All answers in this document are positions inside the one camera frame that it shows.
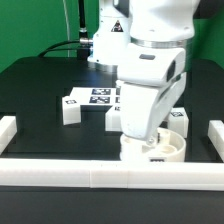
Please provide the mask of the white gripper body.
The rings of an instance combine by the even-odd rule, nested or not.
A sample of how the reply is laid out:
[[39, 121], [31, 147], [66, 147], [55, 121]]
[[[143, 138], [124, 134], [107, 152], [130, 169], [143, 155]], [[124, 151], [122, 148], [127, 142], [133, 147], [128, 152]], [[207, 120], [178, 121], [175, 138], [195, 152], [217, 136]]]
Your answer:
[[122, 132], [148, 140], [184, 92], [184, 48], [153, 49], [130, 43], [117, 69]]

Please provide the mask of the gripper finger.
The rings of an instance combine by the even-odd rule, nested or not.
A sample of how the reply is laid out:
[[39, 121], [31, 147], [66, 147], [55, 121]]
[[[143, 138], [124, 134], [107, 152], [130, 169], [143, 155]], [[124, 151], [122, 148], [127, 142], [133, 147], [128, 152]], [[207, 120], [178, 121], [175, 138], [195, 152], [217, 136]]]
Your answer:
[[146, 144], [149, 145], [149, 146], [154, 146], [158, 143], [158, 139], [159, 137], [158, 136], [151, 136], [147, 141], [146, 141]]

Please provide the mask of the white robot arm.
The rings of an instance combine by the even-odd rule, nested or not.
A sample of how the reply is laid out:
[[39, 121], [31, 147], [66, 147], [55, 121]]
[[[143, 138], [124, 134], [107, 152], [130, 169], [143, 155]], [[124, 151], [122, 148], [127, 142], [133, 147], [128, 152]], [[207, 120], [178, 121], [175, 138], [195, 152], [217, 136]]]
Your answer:
[[199, 2], [99, 0], [99, 28], [88, 62], [117, 74], [125, 136], [153, 141], [182, 95]]

